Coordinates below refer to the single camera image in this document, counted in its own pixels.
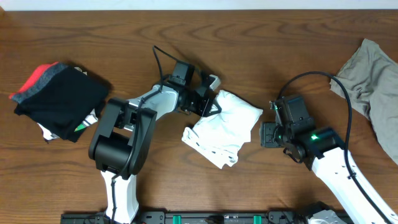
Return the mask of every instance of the white wall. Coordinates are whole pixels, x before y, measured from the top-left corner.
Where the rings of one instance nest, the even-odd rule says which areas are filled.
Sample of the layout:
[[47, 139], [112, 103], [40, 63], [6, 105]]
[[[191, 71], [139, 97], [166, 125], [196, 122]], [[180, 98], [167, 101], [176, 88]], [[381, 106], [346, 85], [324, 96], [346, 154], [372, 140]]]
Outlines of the white wall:
[[0, 0], [5, 11], [398, 9], [398, 0]]

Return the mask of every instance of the green led indicator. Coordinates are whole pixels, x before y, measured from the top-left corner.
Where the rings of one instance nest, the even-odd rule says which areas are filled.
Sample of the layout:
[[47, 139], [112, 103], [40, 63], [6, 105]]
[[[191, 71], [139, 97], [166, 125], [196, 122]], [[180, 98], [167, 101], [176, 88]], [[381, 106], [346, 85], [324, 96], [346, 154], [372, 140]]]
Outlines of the green led indicator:
[[316, 136], [316, 135], [313, 134], [313, 135], [311, 136], [311, 138], [312, 138], [312, 140], [316, 140], [316, 139], [318, 139], [318, 136]]

